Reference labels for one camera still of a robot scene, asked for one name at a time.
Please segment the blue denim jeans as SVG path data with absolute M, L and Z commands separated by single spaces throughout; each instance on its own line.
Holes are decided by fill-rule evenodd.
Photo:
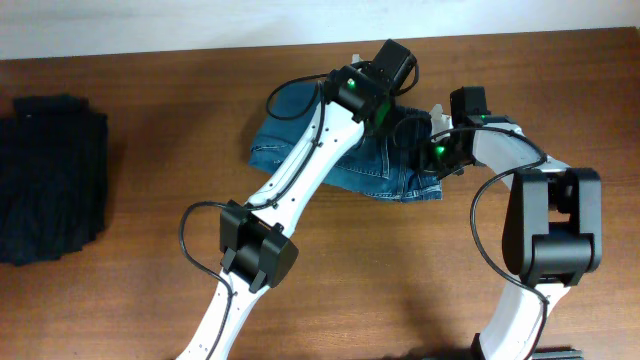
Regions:
M 310 124 L 314 111 L 291 121 L 266 117 L 250 147 L 248 164 L 274 173 Z M 398 106 L 402 124 L 394 137 L 367 137 L 350 149 L 332 168 L 324 182 L 380 201 L 401 203 L 440 200 L 437 177 L 413 169 L 416 155 L 409 149 L 431 134 L 427 111 Z

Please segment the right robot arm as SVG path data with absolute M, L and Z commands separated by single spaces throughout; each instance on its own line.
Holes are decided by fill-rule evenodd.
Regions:
M 470 208 L 478 249 L 479 199 L 498 182 L 510 191 L 502 235 L 505 265 L 485 260 L 506 285 L 488 325 L 474 336 L 471 358 L 582 358 L 580 350 L 538 344 L 557 303 L 602 261 L 599 174 L 551 157 L 510 117 L 492 114 L 481 86 L 461 87 L 449 99 L 450 118 L 433 119 L 432 134 L 420 147 L 421 168 L 439 178 L 459 175 L 468 165 L 493 171 Z

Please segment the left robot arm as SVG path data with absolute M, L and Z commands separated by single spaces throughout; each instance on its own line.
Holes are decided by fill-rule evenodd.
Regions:
M 249 199 L 217 203 L 221 268 L 195 266 L 218 285 L 183 359 L 225 359 L 258 300 L 278 286 L 299 250 L 291 237 L 313 194 L 338 160 L 388 119 L 417 60 L 387 40 L 370 61 L 314 77 L 310 123 L 271 178 Z

